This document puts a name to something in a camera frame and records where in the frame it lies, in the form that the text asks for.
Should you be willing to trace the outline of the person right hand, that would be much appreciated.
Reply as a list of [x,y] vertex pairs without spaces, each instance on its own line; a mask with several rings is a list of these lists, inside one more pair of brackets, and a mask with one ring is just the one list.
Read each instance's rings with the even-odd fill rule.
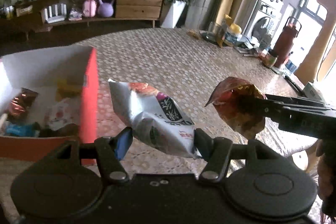
[[318,196],[325,201],[335,188],[335,153],[327,140],[319,140],[316,150],[318,161]]

